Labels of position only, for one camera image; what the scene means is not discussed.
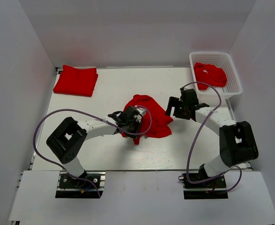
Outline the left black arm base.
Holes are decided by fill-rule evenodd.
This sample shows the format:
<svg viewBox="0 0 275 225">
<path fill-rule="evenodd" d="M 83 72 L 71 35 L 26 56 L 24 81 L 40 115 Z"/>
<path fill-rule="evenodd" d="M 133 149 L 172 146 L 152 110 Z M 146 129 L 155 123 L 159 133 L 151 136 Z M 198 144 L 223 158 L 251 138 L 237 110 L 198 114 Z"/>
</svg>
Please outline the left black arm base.
<svg viewBox="0 0 275 225">
<path fill-rule="evenodd" d="M 99 199 L 104 191 L 105 172 L 87 172 L 86 179 L 89 179 L 98 189 L 85 180 L 71 178 L 65 172 L 59 174 L 55 198 L 57 199 Z"/>
</svg>

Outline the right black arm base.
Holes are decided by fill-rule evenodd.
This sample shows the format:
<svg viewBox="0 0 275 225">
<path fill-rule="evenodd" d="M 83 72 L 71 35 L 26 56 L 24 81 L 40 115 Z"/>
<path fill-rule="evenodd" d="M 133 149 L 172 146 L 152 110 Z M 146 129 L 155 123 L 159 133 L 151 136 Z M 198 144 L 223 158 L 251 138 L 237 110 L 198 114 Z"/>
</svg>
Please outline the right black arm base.
<svg viewBox="0 0 275 225">
<path fill-rule="evenodd" d="M 205 183 L 191 184 L 187 180 L 186 173 L 183 173 L 178 176 L 178 180 L 183 184 L 185 200 L 228 199 L 224 177 L 216 178 Z"/>
</svg>

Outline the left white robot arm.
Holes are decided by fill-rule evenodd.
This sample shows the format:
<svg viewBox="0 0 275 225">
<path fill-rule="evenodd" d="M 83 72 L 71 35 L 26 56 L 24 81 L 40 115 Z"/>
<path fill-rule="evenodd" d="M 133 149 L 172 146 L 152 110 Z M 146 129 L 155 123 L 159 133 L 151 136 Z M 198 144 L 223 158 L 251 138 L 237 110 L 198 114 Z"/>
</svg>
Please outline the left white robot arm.
<svg viewBox="0 0 275 225">
<path fill-rule="evenodd" d="M 141 128 L 141 120 L 146 109 L 129 106 L 123 112 L 109 114 L 108 120 L 76 121 L 72 117 L 65 118 L 47 138 L 46 144 L 71 174 L 70 181 L 76 187 L 86 183 L 86 173 L 77 155 L 86 140 L 129 132 L 135 139 Z"/>
</svg>

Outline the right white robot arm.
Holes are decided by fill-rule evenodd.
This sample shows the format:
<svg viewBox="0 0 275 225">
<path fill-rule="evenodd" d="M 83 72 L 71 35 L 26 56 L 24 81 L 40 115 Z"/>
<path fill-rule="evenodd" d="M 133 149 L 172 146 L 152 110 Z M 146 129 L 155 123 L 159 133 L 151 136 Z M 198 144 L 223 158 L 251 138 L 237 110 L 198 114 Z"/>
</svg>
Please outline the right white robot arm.
<svg viewBox="0 0 275 225">
<path fill-rule="evenodd" d="M 169 98 L 165 114 L 200 123 L 189 150 L 187 163 L 191 161 L 195 143 L 203 127 L 209 128 L 219 137 L 219 154 L 200 166 L 198 179 L 190 179 L 189 172 L 186 172 L 185 180 L 188 183 L 210 187 L 231 168 L 258 158 L 259 152 L 249 122 L 236 122 L 223 117 L 216 108 L 200 103 L 193 89 L 181 88 L 180 92 L 180 97 Z"/>
</svg>

